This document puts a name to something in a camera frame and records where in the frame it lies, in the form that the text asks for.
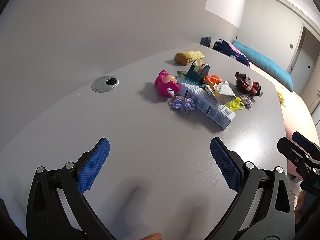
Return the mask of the white paper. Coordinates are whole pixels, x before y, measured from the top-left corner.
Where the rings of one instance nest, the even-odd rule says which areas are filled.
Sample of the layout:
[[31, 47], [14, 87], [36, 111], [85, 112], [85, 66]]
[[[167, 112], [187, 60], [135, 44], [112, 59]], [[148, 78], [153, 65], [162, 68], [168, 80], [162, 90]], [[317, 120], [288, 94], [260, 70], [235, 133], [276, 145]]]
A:
[[225, 105], [236, 99], [236, 96], [227, 81], [213, 84], [213, 86], [205, 85], [206, 92], [218, 101], [220, 105]]

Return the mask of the white blue carton box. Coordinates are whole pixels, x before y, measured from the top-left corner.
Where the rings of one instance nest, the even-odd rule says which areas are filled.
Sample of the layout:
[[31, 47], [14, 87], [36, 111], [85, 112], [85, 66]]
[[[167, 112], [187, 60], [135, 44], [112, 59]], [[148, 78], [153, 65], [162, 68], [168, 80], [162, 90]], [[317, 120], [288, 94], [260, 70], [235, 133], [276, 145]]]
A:
[[187, 79], [178, 78], [180, 87], [179, 94], [186, 99], [193, 99], [195, 107], [208, 116], [222, 129], [226, 129], [235, 117], [235, 113], [227, 106], [219, 104], [213, 96], [209, 95], [203, 88], [195, 85]]

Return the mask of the orange plastic toy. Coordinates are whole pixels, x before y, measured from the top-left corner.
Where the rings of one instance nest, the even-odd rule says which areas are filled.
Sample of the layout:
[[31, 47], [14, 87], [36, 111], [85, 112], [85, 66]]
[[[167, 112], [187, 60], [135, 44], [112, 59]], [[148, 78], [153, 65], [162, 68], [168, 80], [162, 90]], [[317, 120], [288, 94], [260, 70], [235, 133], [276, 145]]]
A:
[[208, 75], [203, 78], [203, 83], [214, 90], [215, 85], [219, 85], [223, 80], [218, 75]]

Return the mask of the yellow snack wrapper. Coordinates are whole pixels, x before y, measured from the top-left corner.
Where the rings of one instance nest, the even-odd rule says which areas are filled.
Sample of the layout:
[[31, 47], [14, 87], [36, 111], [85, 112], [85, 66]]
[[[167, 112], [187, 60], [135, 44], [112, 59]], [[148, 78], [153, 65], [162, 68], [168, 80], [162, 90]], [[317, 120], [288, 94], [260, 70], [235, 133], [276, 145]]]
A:
[[191, 61], [195, 61], [196, 59], [204, 59], [206, 56], [200, 52], [199, 50], [191, 50], [191, 51], [185, 51], [182, 53], [187, 53], [190, 56]]

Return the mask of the pink bed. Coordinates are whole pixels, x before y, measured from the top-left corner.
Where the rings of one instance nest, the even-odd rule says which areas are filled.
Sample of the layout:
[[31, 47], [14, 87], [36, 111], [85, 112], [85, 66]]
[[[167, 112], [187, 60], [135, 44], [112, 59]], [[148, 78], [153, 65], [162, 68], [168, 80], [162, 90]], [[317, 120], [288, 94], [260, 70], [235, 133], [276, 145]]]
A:
[[270, 76], [253, 63], [250, 62], [249, 64], [252, 70], [271, 81], [274, 84], [275, 89], [283, 87], [285, 107], [282, 105], [280, 106], [284, 119], [286, 137], [292, 140], [293, 133], [297, 131], [319, 146], [318, 134], [313, 123], [313, 119], [303, 99], [295, 92], [290, 92], [274, 77]]

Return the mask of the yellow plush duck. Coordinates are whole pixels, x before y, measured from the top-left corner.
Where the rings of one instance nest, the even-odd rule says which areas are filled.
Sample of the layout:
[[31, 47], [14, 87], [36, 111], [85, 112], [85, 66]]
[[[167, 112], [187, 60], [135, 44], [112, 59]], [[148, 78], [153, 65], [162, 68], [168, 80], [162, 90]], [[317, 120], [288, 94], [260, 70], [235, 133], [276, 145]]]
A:
[[278, 100], [279, 100], [279, 103], [285, 107], [285, 99], [284, 99], [284, 96], [283, 96], [283, 87], [278, 87], [276, 88], [276, 92], [277, 92], [277, 95], [278, 95]]

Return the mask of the small lilac hair scrunchie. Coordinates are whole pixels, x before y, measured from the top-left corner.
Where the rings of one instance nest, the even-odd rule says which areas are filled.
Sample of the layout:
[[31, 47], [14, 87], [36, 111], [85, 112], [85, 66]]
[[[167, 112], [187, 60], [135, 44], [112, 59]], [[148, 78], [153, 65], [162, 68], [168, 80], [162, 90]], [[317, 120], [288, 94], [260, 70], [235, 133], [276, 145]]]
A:
[[241, 96], [239, 96], [239, 98], [247, 109], [250, 109], [252, 107], [252, 101], [249, 96], [241, 95]]

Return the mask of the teal long pillow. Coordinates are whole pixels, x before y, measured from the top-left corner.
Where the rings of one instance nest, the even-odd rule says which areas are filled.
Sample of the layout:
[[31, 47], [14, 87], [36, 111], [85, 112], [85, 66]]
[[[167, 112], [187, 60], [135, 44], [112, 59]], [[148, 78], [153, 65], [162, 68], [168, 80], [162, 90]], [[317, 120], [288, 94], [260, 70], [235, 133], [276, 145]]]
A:
[[243, 53], [247, 57], [249, 62], [253, 63], [264, 72], [274, 77], [290, 92], [293, 92], [293, 82], [291, 75], [279, 65], [277, 65], [273, 60], [238, 41], [233, 41], [232, 45], [241, 53]]

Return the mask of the neon yellow plastic toy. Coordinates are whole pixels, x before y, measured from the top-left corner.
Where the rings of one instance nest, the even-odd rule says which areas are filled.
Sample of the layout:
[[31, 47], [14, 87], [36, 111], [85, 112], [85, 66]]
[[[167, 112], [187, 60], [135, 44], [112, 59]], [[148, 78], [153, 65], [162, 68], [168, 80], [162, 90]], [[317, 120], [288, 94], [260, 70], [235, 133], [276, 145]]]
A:
[[225, 106], [228, 107], [233, 112], [237, 110], [245, 109], [245, 105], [243, 104], [243, 102], [239, 97], [236, 97], [235, 100], [226, 103]]

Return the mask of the red black plush doll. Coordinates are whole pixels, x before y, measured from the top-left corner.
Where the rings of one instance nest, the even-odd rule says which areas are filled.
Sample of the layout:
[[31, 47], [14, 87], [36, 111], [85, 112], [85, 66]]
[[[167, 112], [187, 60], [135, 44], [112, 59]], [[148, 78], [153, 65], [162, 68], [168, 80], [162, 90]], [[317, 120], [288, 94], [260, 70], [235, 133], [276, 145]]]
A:
[[245, 73], [236, 72], [235, 78], [236, 88], [240, 92], [252, 97], [261, 97], [263, 95], [263, 92], [261, 91], [261, 85], [258, 82], [253, 81], [250, 76], [246, 75]]

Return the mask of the purple fabric flower scrunchie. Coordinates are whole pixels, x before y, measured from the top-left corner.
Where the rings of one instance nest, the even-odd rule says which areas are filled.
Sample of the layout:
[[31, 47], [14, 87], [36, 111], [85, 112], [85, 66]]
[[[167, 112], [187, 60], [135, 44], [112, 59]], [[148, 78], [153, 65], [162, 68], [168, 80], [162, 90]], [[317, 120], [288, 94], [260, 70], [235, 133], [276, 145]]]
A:
[[171, 108], [179, 110], [182, 114], [187, 114], [189, 111], [193, 111], [196, 108], [192, 98], [186, 98], [180, 95], [176, 95], [170, 99], [168, 104]]

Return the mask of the dark navy patterned blanket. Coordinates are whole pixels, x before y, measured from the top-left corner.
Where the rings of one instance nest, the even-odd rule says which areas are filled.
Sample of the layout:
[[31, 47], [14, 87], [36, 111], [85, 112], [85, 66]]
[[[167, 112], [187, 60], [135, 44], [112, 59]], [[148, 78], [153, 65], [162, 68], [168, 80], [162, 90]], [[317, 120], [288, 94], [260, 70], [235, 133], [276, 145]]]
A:
[[246, 65], [247, 67], [250, 67], [247, 57], [241, 51], [235, 48], [235, 46], [233, 46], [230, 42], [219, 39], [215, 41], [212, 49]]

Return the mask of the teal toy holder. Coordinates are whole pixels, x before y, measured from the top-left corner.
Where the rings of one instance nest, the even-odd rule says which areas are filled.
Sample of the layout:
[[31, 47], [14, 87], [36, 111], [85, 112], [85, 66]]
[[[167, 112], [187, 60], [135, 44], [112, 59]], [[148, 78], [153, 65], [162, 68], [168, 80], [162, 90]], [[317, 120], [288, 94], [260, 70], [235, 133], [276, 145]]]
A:
[[202, 85], [204, 78], [208, 76], [210, 65], [203, 63], [201, 59], [196, 59], [188, 71], [178, 70], [177, 75], [182, 79], [193, 82], [196, 85]]

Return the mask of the black bedside device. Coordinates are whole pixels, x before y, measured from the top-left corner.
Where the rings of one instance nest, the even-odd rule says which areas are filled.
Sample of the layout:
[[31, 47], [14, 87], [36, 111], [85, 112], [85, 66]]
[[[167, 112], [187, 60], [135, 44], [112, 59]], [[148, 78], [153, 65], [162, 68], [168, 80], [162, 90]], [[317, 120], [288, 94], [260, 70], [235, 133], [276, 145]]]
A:
[[202, 46], [205, 46], [205, 47], [210, 47], [211, 45], [211, 40], [212, 40], [212, 37], [211, 36], [208, 36], [208, 37], [202, 37], [201, 40], [200, 40], [200, 45]]

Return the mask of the pink doll toy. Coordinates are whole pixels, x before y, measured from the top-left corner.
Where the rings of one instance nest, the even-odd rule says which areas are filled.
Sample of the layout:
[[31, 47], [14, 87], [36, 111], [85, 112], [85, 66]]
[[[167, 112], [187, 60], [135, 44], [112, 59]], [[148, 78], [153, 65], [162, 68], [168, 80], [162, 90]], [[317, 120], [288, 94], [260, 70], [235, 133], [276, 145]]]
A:
[[170, 75], [165, 70], [159, 72], [154, 82], [159, 95], [173, 98], [180, 91], [176, 77]]

